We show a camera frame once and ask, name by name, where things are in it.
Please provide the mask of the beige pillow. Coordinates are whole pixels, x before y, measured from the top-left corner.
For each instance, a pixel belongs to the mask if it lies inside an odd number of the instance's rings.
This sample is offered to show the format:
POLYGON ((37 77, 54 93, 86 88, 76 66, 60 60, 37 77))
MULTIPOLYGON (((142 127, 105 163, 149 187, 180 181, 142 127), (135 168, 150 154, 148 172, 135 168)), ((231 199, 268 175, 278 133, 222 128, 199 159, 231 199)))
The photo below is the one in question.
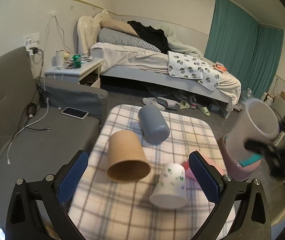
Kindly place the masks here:
POLYGON ((136 31, 128 24, 122 21, 114 20, 112 18, 106 18, 100 21, 102 28, 108 28, 116 31, 120 31, 125 34, 139 37, 136 31))

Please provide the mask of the grey slipper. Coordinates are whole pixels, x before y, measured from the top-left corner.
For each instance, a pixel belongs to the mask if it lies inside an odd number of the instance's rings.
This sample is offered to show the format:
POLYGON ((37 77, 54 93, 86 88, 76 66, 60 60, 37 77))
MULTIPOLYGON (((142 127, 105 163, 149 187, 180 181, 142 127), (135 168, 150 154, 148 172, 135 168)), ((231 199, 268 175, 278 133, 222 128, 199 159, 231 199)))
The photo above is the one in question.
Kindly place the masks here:
POLYGON ((149 97, 149 98, 143 98, 142 99, 142 103, 144 105, 154 105, 156 106, 160 111, 164 111, 166 110, 166 108, 161 105, 160 103, 157 102, 157 99, 156 98, 153 98, 153 97, 149 97))
POLYGON ((157 97, 157 102, 164 106, 166 109, 171 109, 171 110, 179 110, 180 109, 180 104, 171 99, 163 98, 163 97, 157 97))

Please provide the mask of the white bed frame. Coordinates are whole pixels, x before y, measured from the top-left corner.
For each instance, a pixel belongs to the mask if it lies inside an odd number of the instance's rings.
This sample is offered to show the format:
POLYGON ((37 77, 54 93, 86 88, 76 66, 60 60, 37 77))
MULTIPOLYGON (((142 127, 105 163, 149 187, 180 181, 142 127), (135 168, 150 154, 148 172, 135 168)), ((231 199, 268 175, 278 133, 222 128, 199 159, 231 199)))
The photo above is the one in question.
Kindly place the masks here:
POLYGON ((241 82, 221 64, 206 59, 196 48, 180 42, 173 27, 158 29, 137 21, 118 21, 103 10, 77 23, 78 51, 101 59, 106 76, 154 83, 177 90, 176 97, 198 107, 203 95, 226 104, 225 115, 237 105, 241 82))

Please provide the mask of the white tumbler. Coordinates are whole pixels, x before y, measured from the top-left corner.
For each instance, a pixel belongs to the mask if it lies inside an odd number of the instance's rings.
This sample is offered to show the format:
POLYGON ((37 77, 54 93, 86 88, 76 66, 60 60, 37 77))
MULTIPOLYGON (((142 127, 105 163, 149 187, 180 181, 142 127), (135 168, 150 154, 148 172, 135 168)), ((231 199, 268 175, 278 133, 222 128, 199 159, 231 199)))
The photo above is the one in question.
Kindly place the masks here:
POLYGON ((57 67, 64 67, 64 50, 56 51, 56 66, 57 67))

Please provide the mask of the beige bed sheet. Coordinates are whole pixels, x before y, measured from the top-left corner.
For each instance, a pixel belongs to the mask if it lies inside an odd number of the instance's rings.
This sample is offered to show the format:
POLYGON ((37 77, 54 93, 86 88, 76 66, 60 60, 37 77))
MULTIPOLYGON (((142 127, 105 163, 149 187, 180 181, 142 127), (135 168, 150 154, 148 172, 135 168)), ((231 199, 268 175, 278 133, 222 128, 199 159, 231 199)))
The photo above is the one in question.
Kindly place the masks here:
POLYGON ((198 82, 171 77, 168 74, 168 55, 154 51, 98 42, 91 46, 90 56, 103 59, 101 72, 113 77, 144 81, 207 96, 227 103, 231 112, 241 95, 241 83, 228 72, 222 73, 222 82, 210 91, 198 82))

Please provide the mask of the light green blanket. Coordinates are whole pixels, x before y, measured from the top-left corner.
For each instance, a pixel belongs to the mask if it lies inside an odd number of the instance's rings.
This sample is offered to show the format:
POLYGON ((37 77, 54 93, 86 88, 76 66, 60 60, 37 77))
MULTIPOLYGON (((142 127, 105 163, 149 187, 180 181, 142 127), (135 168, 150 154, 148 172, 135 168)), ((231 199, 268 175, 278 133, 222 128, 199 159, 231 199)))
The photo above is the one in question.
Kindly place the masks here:
POLYGON ((173 52, 192 55, 199 59, 204 58, 207 42, 204 35, 199 34, 197 31, 165 22, 158 24, 156 29, 161 29, 164 32, 169 48, 173 52))

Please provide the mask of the smartphone on sofa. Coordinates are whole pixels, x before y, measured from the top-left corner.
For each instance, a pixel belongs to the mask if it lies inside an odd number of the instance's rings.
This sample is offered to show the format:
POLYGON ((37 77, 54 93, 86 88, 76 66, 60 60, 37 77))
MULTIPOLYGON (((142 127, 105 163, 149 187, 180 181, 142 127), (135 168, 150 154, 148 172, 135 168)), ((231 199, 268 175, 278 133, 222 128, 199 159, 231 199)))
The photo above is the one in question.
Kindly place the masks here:
POLYGON ((72 118, 77 118, 79 120, 83 120, 85 117, 89 115, 89 112, 71 108, 71 107, 66 107, 64 110, 61 112, 63 115, 70 116, 72 118))

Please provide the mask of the green soda can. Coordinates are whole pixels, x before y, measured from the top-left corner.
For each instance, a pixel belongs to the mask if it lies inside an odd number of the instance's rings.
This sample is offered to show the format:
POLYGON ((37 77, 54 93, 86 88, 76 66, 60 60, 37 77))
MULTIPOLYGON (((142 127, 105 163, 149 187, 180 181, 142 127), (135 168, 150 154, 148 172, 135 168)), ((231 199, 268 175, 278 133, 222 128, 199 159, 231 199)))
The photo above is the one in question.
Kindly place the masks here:
POLYGON ((81 68, 81 55, 79 54, 73 55, 72 65, 73 65, 73 68, 75 69, 81 68))

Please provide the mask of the green slipper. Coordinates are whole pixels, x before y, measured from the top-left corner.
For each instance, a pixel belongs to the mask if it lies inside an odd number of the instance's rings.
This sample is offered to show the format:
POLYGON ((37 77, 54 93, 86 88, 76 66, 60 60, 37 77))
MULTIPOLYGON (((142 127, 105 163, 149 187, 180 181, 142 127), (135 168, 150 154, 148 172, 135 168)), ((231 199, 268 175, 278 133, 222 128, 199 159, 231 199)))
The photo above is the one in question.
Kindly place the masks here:
POLYGON ((210 111, 207 109, 207 107, 204 107, 200 104, 197 104, 197 108, 205 115, 210 116, 210 111))

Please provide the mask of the teal curtain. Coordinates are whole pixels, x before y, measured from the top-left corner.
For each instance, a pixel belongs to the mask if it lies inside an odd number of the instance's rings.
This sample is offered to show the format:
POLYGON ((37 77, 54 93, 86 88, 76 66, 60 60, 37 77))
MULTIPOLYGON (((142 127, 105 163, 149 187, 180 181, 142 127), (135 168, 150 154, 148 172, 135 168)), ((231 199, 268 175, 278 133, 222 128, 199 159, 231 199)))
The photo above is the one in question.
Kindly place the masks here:
POLYGON ((277 72, 283 41, 283 29, 260 24, 230 0, 215 0, 204 56, 222 63, 260 98, 277 72))

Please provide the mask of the teal stool cushion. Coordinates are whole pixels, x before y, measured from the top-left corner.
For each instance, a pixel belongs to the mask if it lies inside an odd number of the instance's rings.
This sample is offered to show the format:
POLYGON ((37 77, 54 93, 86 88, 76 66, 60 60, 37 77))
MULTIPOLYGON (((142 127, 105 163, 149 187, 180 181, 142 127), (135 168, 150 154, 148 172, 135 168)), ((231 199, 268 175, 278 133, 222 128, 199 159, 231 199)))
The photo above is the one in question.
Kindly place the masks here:
POLYGON ((256 161, 259 161, 261 158, 262 158, 262 155, 254 153, 249 158, 247 158, 245 160, 242 160, 242 161, 238 161, 238 163, 242 167, 246 167, 248 165, 251 165, 251 164, 255 163, 256 161))

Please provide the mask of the wall power outlet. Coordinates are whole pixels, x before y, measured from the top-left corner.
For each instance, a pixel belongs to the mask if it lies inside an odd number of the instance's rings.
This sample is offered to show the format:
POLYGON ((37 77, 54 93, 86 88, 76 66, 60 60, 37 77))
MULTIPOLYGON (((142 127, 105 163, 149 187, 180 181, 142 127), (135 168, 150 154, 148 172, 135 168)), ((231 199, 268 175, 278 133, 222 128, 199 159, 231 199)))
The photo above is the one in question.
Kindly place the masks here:
POLYGON ((26 49, 38 47, 40 42, 40 33, 27 34, 23 36, 23 43, 26 49))

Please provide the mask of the brown paper cup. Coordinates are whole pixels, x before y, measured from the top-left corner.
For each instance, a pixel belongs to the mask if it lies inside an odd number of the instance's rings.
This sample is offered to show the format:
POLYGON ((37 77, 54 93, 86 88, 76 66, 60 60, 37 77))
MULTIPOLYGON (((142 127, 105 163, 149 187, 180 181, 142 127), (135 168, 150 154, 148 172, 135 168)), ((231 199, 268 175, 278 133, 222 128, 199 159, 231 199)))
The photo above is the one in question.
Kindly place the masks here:
POLYGON ((132 131, 118 131, 110 136, 107 158, 107 177, 117 183, 135 182, 151 172, 140 139, 132 131))

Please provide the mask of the pink faceted cup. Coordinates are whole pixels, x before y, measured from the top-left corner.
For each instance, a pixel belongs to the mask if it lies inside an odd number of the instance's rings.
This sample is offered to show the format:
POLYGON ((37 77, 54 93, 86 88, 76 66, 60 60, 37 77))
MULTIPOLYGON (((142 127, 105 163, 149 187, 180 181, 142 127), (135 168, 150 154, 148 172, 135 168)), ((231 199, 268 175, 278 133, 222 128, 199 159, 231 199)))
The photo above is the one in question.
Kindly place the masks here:
MULTIPOLYGON (((224 170, 219 167, 219 165, 216 165, 211 159, 207 157, 203 158, 208 163, 208 165, 211 165, 216 168, 220 176, 224 174, 224 170)), ((183 168, 185 169, 185 175, 194 180, 200 180, 201 178, 211 179, 213 177, 211 173, 205 167, 202 166, 202 163, 195 163, 195 165, 190 166, 189 161, 187 160, 183 163, 183 168)))

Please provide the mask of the grey plastic cup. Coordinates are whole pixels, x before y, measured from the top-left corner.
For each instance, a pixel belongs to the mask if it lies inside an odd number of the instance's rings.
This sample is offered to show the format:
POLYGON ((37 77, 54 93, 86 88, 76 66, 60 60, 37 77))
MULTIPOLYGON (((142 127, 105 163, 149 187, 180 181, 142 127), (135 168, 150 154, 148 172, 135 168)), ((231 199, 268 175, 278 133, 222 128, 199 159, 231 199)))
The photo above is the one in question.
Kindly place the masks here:
POLYGON ((155 105, 145 105, 138 113, 140 128, 150 144, 160 144, 170 135, 170 129, 161 111, 155 105))

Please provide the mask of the white plastic cup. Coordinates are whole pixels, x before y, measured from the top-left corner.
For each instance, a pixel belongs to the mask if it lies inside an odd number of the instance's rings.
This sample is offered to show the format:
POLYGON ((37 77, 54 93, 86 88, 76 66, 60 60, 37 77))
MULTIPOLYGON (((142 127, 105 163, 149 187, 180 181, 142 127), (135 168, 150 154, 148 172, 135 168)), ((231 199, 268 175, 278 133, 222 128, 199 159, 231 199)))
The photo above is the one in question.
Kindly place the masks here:
POLYGON ((278 134, 279 122, 272 109, 263 101, 250 98, 227 134, 226 149, 233 159, 244 161, 252 155, 244 148, 248 139, 268 143, 276 139, 278 134))

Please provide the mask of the large water bottle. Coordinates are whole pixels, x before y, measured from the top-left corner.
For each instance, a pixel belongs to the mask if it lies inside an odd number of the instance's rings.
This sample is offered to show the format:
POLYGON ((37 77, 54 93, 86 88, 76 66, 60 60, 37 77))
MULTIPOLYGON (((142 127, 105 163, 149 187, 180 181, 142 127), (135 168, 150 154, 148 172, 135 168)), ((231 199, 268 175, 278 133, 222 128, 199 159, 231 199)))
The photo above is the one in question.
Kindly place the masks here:
POLYGON ((241 94, 241 104, 245 105, 251 97, 252 97, 252 90, 250 88, 243 90, 241 94))

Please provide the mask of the checkered pillow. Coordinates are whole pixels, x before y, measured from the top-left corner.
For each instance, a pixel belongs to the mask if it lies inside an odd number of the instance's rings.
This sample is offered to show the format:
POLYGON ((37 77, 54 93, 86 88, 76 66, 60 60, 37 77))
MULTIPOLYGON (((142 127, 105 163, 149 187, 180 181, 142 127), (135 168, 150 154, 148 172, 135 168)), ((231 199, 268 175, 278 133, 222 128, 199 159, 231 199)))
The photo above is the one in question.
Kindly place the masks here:
POLYGON ((97 36, 97 41, 101 43, 110 43, 119 46, 137 47, 158 53, 161 52, 156 46, 144 41, 140 37, 136 37, 108 28, 102 28, 100 30, 97 36))

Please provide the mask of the grey sofa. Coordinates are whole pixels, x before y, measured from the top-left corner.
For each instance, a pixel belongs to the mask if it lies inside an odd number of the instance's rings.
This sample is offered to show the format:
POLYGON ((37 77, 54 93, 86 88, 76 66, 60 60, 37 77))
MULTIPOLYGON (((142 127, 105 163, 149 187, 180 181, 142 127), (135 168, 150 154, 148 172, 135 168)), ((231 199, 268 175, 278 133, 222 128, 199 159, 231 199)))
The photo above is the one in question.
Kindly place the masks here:
POLYGON ((0 226, 14 185, 56 173, 79 150, 90 152, 107 117, 107 91, 34 78, 25 48, 0 57, 0 226), (63 115, 71 107, 83 120, 63 115))

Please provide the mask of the orange snack packet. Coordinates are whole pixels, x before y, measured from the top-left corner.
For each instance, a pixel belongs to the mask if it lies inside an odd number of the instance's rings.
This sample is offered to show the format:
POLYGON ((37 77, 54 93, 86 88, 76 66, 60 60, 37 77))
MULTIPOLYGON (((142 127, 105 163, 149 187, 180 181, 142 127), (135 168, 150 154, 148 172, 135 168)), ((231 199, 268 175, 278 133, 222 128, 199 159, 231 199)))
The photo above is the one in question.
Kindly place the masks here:
POLYGON ((227 71, 226 67, 223 64, 219 63, 219 62, 214 63, 213 64, 213 68, 215 70, 219 71, 220 73, 224 73, 224 72, 227 71))

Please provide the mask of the purple plastic stool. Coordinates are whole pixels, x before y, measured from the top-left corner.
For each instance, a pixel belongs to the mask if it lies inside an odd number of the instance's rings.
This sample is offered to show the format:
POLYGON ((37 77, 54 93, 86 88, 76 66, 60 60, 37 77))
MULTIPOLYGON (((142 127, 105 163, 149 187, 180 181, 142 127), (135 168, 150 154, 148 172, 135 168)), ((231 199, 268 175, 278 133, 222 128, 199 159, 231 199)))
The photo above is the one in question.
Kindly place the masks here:
POLYGON ((235 181, 246 181, 254 171, 261 164, 261 160, 257 160, 256 162, 243 167, 240 163, 238 163, 235 159, 233 159, 226 148, 226 138, 227 135, 222 136, 217 144, 219 146, 220 152, 223 157, 223 161, 225 163, 225 167, 227 169, 227 173, 235 180, 235 181))

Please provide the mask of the floral quilted mat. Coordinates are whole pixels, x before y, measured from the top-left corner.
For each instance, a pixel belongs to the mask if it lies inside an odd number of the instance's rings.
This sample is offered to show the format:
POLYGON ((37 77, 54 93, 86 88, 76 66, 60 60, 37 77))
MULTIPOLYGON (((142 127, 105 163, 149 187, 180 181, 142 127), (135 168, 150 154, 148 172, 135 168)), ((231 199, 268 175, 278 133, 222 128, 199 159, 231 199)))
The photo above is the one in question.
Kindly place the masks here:
POLYGON ((210 91, 217 89, 223 80, 222 73, 197 57, 169 51, 168 58, 171 77, 194 80, 210 91))

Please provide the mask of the white nightstand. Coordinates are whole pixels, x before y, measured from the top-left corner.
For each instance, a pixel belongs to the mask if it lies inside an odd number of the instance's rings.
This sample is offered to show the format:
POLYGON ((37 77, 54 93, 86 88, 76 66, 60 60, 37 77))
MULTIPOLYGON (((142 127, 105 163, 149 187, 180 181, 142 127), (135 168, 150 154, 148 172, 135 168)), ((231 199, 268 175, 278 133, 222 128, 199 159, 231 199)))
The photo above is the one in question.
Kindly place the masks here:
POLYGON ((51 67, 45 71, 44 76, 60 81, 100 88, 102 63, 103 59, 95 57, 92 61, 83 63, 81 68, 78 69, 51 67))

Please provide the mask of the white floral paper cup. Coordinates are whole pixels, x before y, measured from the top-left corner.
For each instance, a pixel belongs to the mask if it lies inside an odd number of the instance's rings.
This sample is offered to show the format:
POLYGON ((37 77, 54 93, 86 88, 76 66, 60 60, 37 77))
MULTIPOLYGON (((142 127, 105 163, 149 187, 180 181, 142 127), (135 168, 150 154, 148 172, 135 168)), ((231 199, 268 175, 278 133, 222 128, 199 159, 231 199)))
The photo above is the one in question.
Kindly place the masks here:
POLYGON ((188 203, 185 169, 180 164, 166 164, 149 201, 161 209, 180 209, 188 203))

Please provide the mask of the black clothing pile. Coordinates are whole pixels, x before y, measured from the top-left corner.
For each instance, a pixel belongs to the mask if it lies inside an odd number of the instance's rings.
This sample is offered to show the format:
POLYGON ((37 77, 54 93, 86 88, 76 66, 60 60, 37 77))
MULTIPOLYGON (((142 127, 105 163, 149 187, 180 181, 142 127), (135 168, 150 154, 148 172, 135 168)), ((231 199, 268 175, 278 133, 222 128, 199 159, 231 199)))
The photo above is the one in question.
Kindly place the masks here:
POLYGON ((168 39, 162 29, 154 29, 152 26, 146 27, 137 21, 128 21, 127 23, 134 29, 140 38, 157 47, 161 53, 167 54, 168 51, 170 51, 168 39))

